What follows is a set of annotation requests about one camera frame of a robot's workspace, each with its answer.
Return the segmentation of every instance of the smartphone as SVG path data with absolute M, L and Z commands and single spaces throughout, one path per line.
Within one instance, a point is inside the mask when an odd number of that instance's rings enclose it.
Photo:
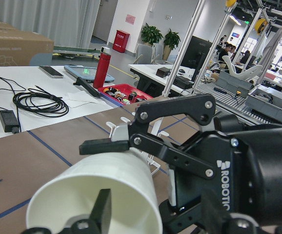
M 51 66 L 39 66 L 39 68 L 51 78 L 63 78 L 63 75 Z

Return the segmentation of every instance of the black box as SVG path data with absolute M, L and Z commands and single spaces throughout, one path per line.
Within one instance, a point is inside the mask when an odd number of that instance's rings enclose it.
M 181 77 L 181 76 L 176 76 L 174 80 L 174 85 L 178 86 L 179 88 L 182 89 L 190 89 L 193 86 L 193 82 L 190 81 L 187 78 Z
M 164 78 L 165 76 L 168 76 L 170 74 L 170 70 L 169 68 L 166 67 L 162 67 L 157 69 L 156 75 L 158 77 Z

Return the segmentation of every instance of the red fire extinguisher cabinet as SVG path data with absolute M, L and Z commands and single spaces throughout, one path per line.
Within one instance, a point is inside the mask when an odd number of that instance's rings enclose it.
M 129 35 L 130 34 L 127 32 L 124 32 L 122 30 L 117 30 L 114 44 L 113 44 L 113 50 L 124 53 L 127 42 L 128 42 Z

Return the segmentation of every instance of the gray storage bin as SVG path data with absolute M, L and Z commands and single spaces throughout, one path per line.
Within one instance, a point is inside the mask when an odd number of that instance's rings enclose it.
M 248 92 L 254 88 L 251 83 L 235 78 L 223 71 L 220 71 L 218 80 L 215 82 L 215 84 L 234 94 L 236 94 L 237 91 L 240 91 L 240 96 L 243 98 L 247 97 Z
M 249 93 L 245 104 L 266 116 L 269 116 L 279 122 L 282 122 L 282 99 L 275 95 L 272 95 L 271 104 L 256 97 L 259 96 L 259 94 L 270 95 L 270 93 L 256 88 L 255 90 Z

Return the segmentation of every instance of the window curtain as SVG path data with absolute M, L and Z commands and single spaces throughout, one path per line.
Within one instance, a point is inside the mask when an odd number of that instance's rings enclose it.
M 89 48 L 100 0 L 0 0 L 0 21 L 55 45 Z

